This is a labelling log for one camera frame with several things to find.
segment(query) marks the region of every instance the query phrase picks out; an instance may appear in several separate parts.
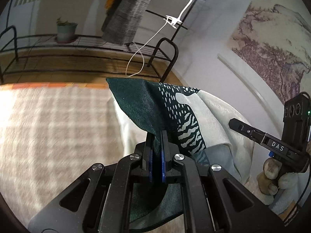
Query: white cloth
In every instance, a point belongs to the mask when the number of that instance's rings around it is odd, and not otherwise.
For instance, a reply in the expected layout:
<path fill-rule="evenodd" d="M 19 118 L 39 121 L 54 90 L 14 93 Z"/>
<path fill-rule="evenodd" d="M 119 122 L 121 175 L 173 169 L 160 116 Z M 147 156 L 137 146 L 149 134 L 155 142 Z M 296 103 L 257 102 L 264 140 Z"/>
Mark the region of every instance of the white cloth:
<path fill-rule="evenodd" d="M 232 118 L 237 118 L 244 123 L 248 121 L 231 105 L 202 90 L 190 96 L 177 93 L 176 100 L 180 104 L 189 105 L 194 112 L 207 147 L 206 150 L 209 151 L 207 155 L 210 155 L 210 163 L 225 162 L 226 165 L 223 167 L 242 184 L 245 184 L 249 178 L 254 142 L 231 130 L 228 123 Z M 116 101 L 114 107 L 120 124 L 124 153 L 128 155 L 133 153 L 137 143 L 145 141 L 146 132 L 128 118 Z M 226 145 L 228 150 L 226 147 L 217 147 L 217 145 Z"/>

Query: white wall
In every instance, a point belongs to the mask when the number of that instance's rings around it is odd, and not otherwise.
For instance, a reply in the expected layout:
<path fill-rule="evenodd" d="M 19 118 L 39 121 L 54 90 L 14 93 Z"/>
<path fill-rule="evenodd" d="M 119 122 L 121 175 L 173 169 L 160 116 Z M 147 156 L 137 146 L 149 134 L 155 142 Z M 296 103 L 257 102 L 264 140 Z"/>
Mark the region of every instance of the white wall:
<path fill-rule="evenodd" d="M 26 3 L 21 6 L 14 6 L 15 0 L 13 0 L 8 26 L 14 25 L 17 29 L 18 36 L 26 36 L 35 34 L 36 30 L 36 17 L 38 13 L 38 8 L 40 1 Z M 7 13 L 9 8 L 8 2 L 7 6 L 0 15 L 0 31 L 2 32 L 6 28 L 7 23 Z M 0 47 L 5 45 L 9 40 L 13 38 L 13 31 L 10 30 L 0 39 Z"/>
<path fill-rule="evenodd" d="M 251 0 L 207 0 L 200 3 L 200 12 L 193 15 L 197 17 L 189 19 L 191 29 L 188 32 L 181 31 L 175 40 L 179 47 L 175 70 L 190 86 L 221 98 L 243 114 L 253 126 L 280 137 L 276 125 L 254 94 L 218 59 L 220 55 L 242 68 L 242 71 L 247 65 L 226 47 L 226 43 L 250 2 Z M 261 94 L 266 96 L 265 93 L 268 92 L 274 103 L 272 109 L 275 108 L 276 115 L 282 119 L 281 102 L 268 86 L 265 87 L 265 82 L 261 84 L 260 89 L 262 88 L 264 92 Z M 268 153 L 263 147 L 255 146 L 253 159 L 256 163 L 252 166 L 253 176 L 262 171 L 262 164 Z"/>
<path fill-rule="evenodd" d="M 175 39 L 179 57 L 175 71 L 190 86 L 231 104 L 251 125 L 276 137 L 283 129 L 283 105 L 259 75 L 227 46 L 252 0 L 207 0 L 186 21 L 191 28 Z M 311 23 L 301 0 L 279 0 Z M 269 151 L 255 145 L 251 175 L 262 171 Z"/>

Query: work glove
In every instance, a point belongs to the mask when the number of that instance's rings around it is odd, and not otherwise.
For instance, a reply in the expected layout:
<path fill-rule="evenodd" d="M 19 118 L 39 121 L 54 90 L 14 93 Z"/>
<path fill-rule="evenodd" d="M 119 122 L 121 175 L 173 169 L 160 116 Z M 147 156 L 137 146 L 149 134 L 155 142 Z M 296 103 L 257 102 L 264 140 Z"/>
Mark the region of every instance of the work glove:
<path fill-rule="evenodd" d="M 276 180 L 281 166 L 282 163 L 279 161 L 268 158 L 263 164 L 263 172 L 257 176 L 258 187 L 261 193 L 265 195 L 262 198 L 265 199 L 264 203 L 266 205 L 273 203 L 273 195 L 279 189 L 284 189 L 279 200 L 271 207 L 271 210 L 277 215 L 283 213 L 293 203 L 296 193 L 295 188 L 298 183 L 298 174 L 293 172 L 287 172 Z"/>

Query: camera lens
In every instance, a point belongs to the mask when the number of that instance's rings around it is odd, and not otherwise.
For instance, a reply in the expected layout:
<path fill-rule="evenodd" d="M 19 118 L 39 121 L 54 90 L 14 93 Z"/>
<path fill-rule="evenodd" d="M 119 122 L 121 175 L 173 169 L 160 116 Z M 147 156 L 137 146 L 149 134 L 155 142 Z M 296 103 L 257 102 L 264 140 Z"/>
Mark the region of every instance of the camera lens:
<path fill-rule="evenodd" d="M 290 117 L 294 115 L 295 107 L 292 105 L 290 106 Z"/>
<path fill-rule="evenodd" d="M 300 113 L 300 104 L 298 103 L 296 105 L 296 115 L 299 115 L 299 113 Z"/>

